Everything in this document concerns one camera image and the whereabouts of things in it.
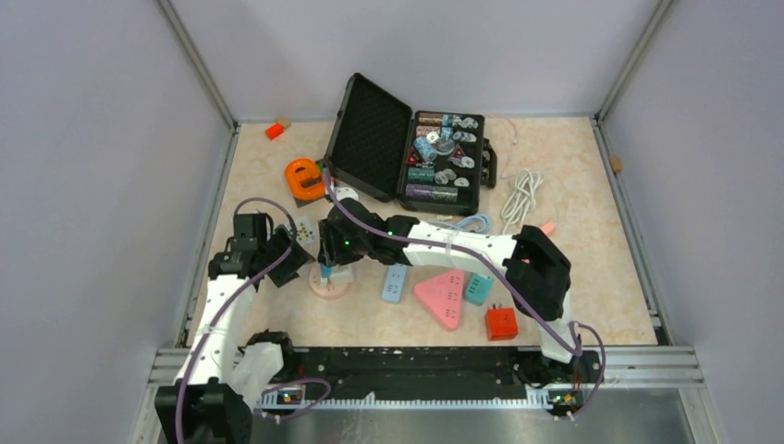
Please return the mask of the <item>light blue power strip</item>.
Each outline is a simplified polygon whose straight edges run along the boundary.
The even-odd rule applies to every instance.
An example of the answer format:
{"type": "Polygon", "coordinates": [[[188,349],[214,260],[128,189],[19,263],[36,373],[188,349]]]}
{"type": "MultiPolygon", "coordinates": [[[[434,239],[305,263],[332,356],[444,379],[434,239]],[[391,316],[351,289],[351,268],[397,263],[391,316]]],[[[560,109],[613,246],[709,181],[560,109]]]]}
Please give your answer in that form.
{"type": "Polygon", "coordinates": [[[402,299],[408,268],[405,265],[391,265],[387,269],[384,287],[381,293],[383,302],[398,304],[402,299]]]}

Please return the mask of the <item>pink triangular power strip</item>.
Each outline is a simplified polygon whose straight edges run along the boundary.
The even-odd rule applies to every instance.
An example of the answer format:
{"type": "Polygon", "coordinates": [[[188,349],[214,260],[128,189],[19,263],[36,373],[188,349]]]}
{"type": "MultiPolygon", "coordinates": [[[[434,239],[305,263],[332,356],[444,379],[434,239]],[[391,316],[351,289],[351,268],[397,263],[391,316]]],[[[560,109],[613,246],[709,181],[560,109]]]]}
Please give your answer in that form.
{"type": "Polygon", "coordinates": [[[446,331],[459,327],[465,272],[450,270],[413,287],[413,294],[430,316],[446,331]]]}

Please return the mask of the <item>teal power strip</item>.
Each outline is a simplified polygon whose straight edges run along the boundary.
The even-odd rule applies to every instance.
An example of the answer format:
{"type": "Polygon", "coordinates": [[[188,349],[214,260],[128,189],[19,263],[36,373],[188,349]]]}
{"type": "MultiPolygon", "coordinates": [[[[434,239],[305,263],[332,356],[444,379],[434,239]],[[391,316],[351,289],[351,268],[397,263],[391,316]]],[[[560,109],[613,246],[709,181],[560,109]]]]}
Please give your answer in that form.
{"type": "Polygon", "coordinates": [[[492,277],[472,274],[465,286],[463,299],[473,305],[482,306],[485,304],[493,284],[492,277]]]}

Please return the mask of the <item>red cube socket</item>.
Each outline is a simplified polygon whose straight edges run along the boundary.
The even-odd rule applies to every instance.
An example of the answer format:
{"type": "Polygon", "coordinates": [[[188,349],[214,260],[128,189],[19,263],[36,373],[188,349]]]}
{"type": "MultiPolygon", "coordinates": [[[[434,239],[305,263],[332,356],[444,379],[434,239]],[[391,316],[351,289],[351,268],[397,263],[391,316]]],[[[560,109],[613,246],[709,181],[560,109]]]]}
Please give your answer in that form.
{"type": "Polygon", "coordinates": [[[519,335],[516,311],[511,307],[493,304],[485,312],[484,325],[490,341],[511,340],[519,335]]]}

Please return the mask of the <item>small pink plug adapter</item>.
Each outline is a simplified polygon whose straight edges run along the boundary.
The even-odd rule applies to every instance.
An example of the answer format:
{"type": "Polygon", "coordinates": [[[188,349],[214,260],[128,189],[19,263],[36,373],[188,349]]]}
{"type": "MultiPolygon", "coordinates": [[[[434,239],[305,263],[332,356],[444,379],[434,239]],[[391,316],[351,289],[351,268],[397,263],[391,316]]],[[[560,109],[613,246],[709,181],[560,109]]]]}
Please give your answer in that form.
{"type": "Polygon", "coordinates": [[[550,236],[556,229],[556,224],[552,221],[544,223],[540,229],[544,232],[546,236],[550,236]]]}

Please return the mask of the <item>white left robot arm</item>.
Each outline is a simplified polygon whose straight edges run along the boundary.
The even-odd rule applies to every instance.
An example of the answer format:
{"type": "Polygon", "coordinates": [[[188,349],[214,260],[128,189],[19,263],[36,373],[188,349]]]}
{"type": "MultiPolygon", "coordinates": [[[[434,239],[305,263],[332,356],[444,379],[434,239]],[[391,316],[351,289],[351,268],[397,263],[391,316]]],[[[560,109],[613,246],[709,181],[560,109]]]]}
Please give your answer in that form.
{"type": "Polygon", "coordinates": [[[267,339],[239,351],[243,321],[262,279],[277,287],[312,257],[297,241],[294,219],[274,230],[266,214],[236,214],[227,248],[208,265],[207,298],[193,343],[154,407],[170,443],[247,443],[252,413],[271,379],[285,382],[296,357],[267,339]]]}

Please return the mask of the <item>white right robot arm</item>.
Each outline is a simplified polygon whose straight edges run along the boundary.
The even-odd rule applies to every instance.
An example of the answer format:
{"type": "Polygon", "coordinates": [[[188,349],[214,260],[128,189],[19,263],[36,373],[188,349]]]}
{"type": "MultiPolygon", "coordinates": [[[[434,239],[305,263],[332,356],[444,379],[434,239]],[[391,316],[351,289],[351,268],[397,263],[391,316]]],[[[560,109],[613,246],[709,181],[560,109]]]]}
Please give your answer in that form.
{"type": "Polygon", "coordinates": [[[318,261],[327,267],[364,258],[383,265],[442,266],[494,278],[541,335],[545,374],[566,381],[580,367],[582,344],[568,315],[571,262],[538,227],[490,235],[440,227],[412,216],[382,218],[351,189],[330,189],[318,261]]]}

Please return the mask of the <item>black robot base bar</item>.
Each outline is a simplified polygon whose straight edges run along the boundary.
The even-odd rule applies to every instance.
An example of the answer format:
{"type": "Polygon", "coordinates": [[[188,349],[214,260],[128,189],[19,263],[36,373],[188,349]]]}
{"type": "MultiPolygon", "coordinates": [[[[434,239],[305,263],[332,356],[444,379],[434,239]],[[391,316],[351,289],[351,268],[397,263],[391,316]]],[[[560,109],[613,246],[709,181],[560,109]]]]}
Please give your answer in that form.
{"type": "Polygon", "coordinates": [[[534,389],[583,389],[599,378],[600,358],[587,351],[569,362],[538,349],[503,347],[312,347],[283,351],[275,384],[302,379],[307,394],[330,401],[523,400],[534,389]]]}

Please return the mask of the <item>white cube socket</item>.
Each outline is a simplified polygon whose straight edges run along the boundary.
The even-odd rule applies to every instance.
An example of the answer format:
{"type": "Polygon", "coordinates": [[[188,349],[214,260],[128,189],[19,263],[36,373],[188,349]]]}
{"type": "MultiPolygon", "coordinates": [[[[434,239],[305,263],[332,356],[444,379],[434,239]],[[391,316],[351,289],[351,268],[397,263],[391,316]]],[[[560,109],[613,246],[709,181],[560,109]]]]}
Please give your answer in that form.
{"type": "MultiPolygon", "coordinates": [[[[353,269],[352,269],[352,267],[350,265],[335,265],[335,266],[329,266],[329,267],[332,268],[332,274],[330,276],[328,285],[340,286],[340,285],[348,285],[348,284],[351,284],[351,283],[354,282],[354,280],[355,280],[354,272],[353,272],[353,269]]],[[[317,283],[317,285],[318,285],[318,278],[319,278],[319,268],[318,268],[318,271],[316,273],[316,283],[317,283]]]]}

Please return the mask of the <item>pink round plug base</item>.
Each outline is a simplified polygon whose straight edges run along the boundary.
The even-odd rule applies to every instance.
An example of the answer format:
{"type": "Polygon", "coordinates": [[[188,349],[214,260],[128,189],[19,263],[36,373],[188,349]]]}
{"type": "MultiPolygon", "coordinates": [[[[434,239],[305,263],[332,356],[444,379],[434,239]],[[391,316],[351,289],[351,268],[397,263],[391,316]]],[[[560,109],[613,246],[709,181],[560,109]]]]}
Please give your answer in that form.
{"type": "Polygon", "coordinates": [[[312,268],[308,277],[311,291],[320,299],[334,301],[344,296],[350,284],[333,284],[327,279],[322,279],[319,268],[312,268]]]}

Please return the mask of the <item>orange tape dispenser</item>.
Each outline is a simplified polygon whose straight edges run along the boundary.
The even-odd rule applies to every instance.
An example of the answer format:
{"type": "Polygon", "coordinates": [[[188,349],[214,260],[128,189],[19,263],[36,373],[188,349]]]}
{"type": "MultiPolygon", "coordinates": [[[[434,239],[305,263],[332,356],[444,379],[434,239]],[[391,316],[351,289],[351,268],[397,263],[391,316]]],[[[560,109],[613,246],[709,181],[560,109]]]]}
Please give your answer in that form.
{"type": "Polygon", "coordinates": [[[313,202],[325,196],[322,167],[309,158],[291,161],[284,170],[284,178],[292,197],[300,202],[313,202]]]}

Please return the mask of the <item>small red block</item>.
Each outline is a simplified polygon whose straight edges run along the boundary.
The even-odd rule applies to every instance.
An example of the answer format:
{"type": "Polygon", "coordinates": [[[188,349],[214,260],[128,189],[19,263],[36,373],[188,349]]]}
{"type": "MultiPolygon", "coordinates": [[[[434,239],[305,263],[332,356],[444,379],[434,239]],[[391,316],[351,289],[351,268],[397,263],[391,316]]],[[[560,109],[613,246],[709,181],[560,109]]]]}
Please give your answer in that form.
{"type": "Polygon", "coordinates": [[[286,129],[287,129],[287,127],[285,125],[279,124],[279,123],[275,123],[275,124],[272,124],[271,126],[269,126],[264,131],[264,134],[265,134],[265,136],[266,136],[266,138],[268,140],[272,141],[272,140],[275,140],[276,138],[278,138],[279,136],[281,136],[286,131],[286,129]]]}

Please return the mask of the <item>black open carrying case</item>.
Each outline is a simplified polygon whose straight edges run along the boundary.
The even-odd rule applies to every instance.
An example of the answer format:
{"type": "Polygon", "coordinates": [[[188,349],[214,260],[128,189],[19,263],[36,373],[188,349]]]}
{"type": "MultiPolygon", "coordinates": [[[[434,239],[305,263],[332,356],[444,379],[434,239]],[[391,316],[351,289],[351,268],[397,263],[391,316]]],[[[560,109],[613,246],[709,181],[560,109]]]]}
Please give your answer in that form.
{"type": "Polygon", "coordinates": [[[413,110],[361,73],[348,81],[324,157],[335,180],[409,211],[471,216],[497,183],[479,114],[413,110]]]}

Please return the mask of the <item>small wooden block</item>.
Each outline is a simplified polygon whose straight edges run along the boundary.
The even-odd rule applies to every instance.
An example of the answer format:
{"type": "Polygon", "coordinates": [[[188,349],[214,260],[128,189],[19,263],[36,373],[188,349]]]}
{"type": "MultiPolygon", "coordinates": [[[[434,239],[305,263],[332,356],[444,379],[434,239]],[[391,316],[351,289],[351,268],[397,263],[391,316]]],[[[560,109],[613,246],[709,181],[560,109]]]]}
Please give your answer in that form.
{"type": "Polygon", "coordinates": [[[284,129],[291,127],[291,121],[287,117],[277,117],[276,124],[280,125],[284,129]]]}

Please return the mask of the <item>wooden block on rail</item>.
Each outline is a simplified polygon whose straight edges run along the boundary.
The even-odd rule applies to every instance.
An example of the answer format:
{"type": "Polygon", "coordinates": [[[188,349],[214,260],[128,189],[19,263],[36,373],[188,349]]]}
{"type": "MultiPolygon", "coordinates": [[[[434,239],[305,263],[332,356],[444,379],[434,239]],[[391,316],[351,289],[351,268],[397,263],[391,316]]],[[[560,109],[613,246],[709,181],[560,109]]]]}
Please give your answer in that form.
{"type": "Polygon", "coordinates": [[[616,155],[611,155],[608,158],[608,162],[610,164],[611,171],[614,174],[618,174],[619,172],[622,171],[622,168],[623,168],[622,162],[620,161],[620,159],[616,155]]]}

